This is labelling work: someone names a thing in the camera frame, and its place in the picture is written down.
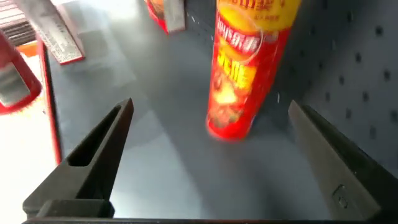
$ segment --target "shelf surface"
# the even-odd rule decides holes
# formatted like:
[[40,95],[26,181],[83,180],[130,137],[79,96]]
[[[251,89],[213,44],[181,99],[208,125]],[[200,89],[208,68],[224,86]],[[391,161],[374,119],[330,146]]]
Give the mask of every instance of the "shelf surface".
[[67,155],[118,102],[135,112],[111,201],[115,217],[329,219],[296,147],[288,98],[272,92],[249,137],[219,142],[205,129],[211,52],[188,31],[165,35],[144,1],[65,3],[86,59],[50,57]]

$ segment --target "red product box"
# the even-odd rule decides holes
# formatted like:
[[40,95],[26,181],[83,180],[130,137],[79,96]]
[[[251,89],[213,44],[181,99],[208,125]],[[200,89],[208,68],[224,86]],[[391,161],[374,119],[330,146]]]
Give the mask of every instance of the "red product box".
[[185,29],[183,0],[145,0],[149,15],[166,34]]
[[41,91],[39,80],[0,32],[0,114],[22,109],[33,102]]
[[14,1],[61,65],[85,57],[83,44],[62,6],[54,6],[51,0]]

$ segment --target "hole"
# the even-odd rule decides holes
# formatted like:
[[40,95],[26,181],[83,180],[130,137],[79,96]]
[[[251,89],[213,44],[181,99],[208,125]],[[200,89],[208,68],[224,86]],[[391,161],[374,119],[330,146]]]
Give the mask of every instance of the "hole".
[[328,9],[328,0],[323,0],[323,2],[322,2],[322,8],[323,8],[324,10]]
[[352,11],[347,12],[347,22],[352,22],[354,19],[354,14]]
[[336,41],[331,40],[331,50],[336,50]]
[[349,108],[347,108],[346,109],[346,119],[350,119],[352,117],[352,115],[353,115],[353,112]]
[[369,137],[371,139],[376,139],[376,128],[373,125],[369,128]]
[[391,122],[398,123],[398,113],[396,110],[392,110],[390,112],[390,118],[391,118]]
[[345,81],[344,77],[342,75],[340,75],[338,77],[338,83],[340,83],[340,85],[344,85],[344,81]]
[[374,31],[376,33],[376,36],[378,36],[378,37],[381,37],[384,33],[382,26],[376,26]]
[[355,54],[355,61],[356,63],[361,63],[362,62],[362,56],[360,53]]
[[330,102],[330,93],[329,92],[325,93],[325,100],[326,100],[326,102]]
[[315,35],[316,33],[317,33],[317,29],[315,28],[314,25],[312,25],[311,29],[310,29],[310,35]]
[[386,82],[390,81],[390,79],[391,79],[391,73],[390,73],[390,71],[385,70],[385,71],[383,72],[383,76],[384,76],[384,81],[386,81]]
[[362,93],[362,100],[363,100],[364,102],[368,102],[368,101],[369,101],[369,93],[367,93],[366,91],[364,91],[364,92]]
[[293,67],[293,66],[290,66],[289,72],[290,72],[290,74],[295,75],[296,74],[296,68]]

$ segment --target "black plastic part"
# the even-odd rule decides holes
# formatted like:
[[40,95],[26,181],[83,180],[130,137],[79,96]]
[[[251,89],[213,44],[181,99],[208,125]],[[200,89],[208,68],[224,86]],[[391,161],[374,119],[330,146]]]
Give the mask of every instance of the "black plastic part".
[[290,104],[299,146],[337,220],[398,220],[398,180],[309,106]]
[[107,200],[72,199],[49,200],[36,217],[112,218],[114,208]]
[[[42,217],[57,213],[70,214],[68,211],[54,213],[48,210],[49,207],[61,209],[62,203],[64,209],[81,203],[82,209],[88,210],[77,215],[92,214],[89,217],[98,214],[103,208],[110,209],[111,206],[106,204],[109,203],[133,112],[131,99],[116,105],[25,200],[23,209],[27,217],[35,217],[45,203],[49,204],[43,208],[47,211],[40,211]],[[99,201],[82,202],[73,201],[74,199]],[[86,206],[87,203],[95,203],[97,206]],[[113,212],[109,209],[104,213],[111,213],[113,216]]]

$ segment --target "food image on label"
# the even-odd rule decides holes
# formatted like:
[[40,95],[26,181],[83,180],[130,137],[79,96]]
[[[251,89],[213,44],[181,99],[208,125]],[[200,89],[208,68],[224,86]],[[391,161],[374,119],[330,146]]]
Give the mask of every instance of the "food image on label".
[[247,135],[271,89],[300,0],[217,0],[206,125],[221,139]]

